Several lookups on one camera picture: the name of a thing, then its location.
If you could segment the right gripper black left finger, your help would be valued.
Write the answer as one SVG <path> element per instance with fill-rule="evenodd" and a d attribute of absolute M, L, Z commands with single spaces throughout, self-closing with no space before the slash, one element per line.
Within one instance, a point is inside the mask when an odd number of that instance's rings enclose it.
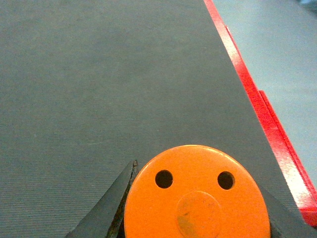
<path fill-rule="evenodd" d="M 96 205 L 67 238 L 124 238 L 124 212 L 128 193 L 138 174 L 138 162 L 127 164 Z"/>

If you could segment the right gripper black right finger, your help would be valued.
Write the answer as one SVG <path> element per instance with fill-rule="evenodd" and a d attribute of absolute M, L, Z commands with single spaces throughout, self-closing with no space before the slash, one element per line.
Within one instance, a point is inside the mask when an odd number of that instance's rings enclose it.
<path fill-rule="evenodd" d="M 317 238 L 317 230 L 289 211 L 277 198 L 260 186 L 270 222 L 271 238 Z"/>

